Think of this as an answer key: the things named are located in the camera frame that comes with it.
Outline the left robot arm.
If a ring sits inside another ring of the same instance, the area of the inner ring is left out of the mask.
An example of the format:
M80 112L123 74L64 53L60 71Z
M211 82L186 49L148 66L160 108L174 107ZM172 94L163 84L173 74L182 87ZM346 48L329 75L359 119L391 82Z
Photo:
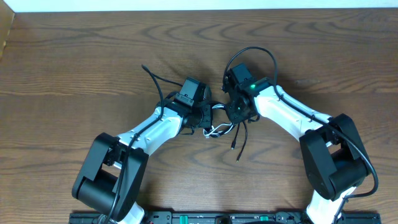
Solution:
M161 95L154 112L131 130L99 134L72 187L72 196L95 209L98 223L140 223L136 200L149 157L184 129L211 126L210 87L188 77L180 91Z

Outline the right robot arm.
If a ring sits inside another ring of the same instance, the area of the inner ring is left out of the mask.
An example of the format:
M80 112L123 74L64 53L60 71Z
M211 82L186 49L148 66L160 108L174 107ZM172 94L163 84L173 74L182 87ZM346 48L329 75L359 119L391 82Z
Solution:
M257 80L245 64L230 68L223 91L234 123L267 118L299 143L307 178L314 189L306 214L312 223L336 223L342 205L371 174L369 157L353 120L319 113L292 98L268 78Z

